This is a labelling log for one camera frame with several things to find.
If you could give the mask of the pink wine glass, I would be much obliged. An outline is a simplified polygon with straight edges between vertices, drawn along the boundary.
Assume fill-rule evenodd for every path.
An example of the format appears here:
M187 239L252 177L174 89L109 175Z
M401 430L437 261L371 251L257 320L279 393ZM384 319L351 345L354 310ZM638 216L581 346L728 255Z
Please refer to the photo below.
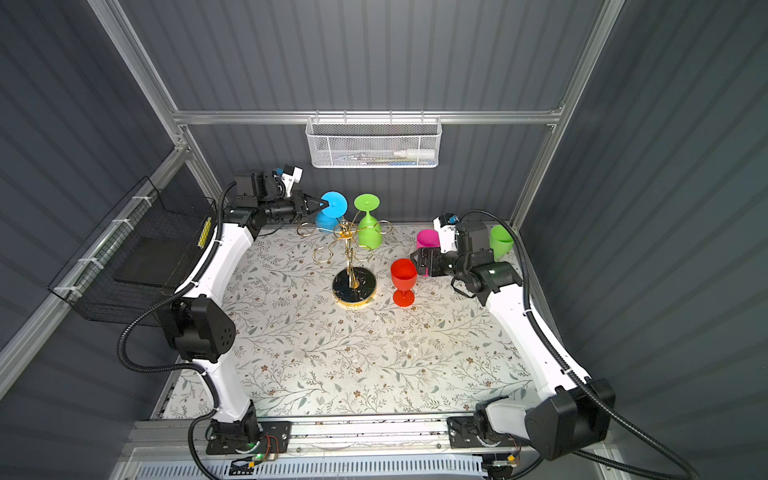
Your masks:
M440 241L439 241L439 235L438 232L432 229L425 229L421 230L416 237L417 241L417 249L421 247L429 247L430 248L430 267L432 263L432 249L437 248L440 249ZM429 276L430 268L428 270L418 270L419 274L421 276Z

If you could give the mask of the blue wine glass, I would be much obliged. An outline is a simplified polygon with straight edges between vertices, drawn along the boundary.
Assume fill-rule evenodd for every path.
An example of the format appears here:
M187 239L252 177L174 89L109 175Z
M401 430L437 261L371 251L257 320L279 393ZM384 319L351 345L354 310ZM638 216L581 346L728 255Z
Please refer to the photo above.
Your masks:
M321 232L331 233L346 214L348 202L343 194L336 191L326 192L321 199L328 205L317 213L315 225Z

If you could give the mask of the red wine glass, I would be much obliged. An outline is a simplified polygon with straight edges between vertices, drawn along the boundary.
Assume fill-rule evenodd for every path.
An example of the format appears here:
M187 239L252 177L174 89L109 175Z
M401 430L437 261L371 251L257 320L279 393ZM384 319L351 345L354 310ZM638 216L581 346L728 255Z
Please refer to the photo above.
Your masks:
M394 303L402 308L410 307L415 300L412 289L418 277L415 265L410 259L398 259L391 265L390 275L395 288Z

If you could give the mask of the green wine glass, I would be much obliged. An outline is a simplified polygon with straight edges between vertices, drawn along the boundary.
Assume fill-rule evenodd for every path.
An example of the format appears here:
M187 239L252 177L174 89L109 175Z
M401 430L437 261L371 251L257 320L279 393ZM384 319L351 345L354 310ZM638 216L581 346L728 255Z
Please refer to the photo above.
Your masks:
M494 260L500 261L514 246L514 239L503 225L494 226L489 234L489 245Z
M364 193L354 200L354 206L364 216L358 222L357 236L361 247L375 250L382 244L382 227L380 222L372 215L372 212L380 206L380 199L372 193Z

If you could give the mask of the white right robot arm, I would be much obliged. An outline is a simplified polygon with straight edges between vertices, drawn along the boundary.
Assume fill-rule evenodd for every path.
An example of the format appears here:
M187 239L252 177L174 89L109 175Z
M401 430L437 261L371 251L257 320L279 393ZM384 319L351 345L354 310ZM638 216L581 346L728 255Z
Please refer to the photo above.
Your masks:
M516 441L555 460L603 441L611 417L596 402L613 405L612 387L591 379L567 353L532 305L524 274L495 259L487 227L443 214L434 219L433 228L438 246L417 249L412 263L420 273L450 277L456 293L478 300L489 311L512 339L539 397L533 407L510 395L478 403L473 420L459 435L461 442L496 446Z

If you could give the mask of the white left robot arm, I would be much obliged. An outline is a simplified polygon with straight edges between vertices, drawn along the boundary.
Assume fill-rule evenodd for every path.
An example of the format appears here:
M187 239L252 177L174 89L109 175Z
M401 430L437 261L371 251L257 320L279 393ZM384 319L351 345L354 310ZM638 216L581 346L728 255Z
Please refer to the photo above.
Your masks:
M302 175L293 166L237 175L230 185L234 200L222 196L216 202L216 225L203 257L158 313L169 346L194 367L213 403L206 433L211 454L260 454L272 446L236 371L231 351L237 329L223 297L265 226L296 224L327 207L327 201L298 188Z

